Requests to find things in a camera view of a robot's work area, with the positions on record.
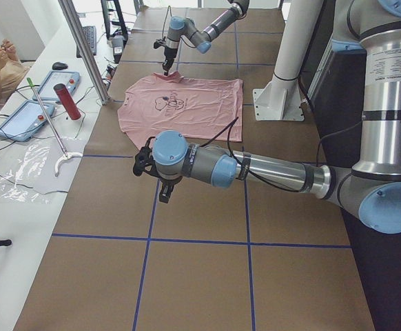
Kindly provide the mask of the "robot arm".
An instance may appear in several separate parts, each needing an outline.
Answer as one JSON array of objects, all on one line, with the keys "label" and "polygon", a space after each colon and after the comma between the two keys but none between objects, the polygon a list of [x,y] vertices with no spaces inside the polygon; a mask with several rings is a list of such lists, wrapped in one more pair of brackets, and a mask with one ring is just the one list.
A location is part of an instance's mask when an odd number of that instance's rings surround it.
[{"label": "robot arm", "polygon": [[352,168],[203,147],[168,130],[150,139],[152,174],[163,184],[160,200],[168,202],[183,177],[226,188],[252,176],[327,199],[378,232],[401,233],[401,1],[337,2],[332,43],[336,52],[367,54],[360,158]]},{"label": "robot arm", "polygon": [[249,1],[229,1],[230,7],[200,31],[194,20],[189,17],[172,16],[169,20],[167,35],[154,42],[154,48],[164,48],[163,74],[167,76],[172,68],[181,41],[189,41],[189,47],[205,54],[212,41],[224,32],[235,21],[243,19],[249,8]]}]

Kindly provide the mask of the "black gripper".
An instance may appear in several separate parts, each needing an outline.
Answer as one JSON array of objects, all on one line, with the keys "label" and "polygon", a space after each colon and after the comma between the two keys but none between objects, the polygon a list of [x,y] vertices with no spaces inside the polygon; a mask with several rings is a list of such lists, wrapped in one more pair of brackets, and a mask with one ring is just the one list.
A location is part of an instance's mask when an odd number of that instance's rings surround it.
[{"label": "black gripper", "polygon": [[165,56],[165,60],[162,64],[162,68],[163,68],[164,75],[167,76],[169,74],[169,71],[172,68],[172,66],[174,64],[174,60],[177,56],[177,49],[169,48],[169,47],[165,46],[164,56]]},{"label": "black gripper", "polygon": [[169,203],[174,186],[180,183],[181,180],[181,177],[176,179],[160,179],[161,190],[159,192],[159,201],[162,203]]}]

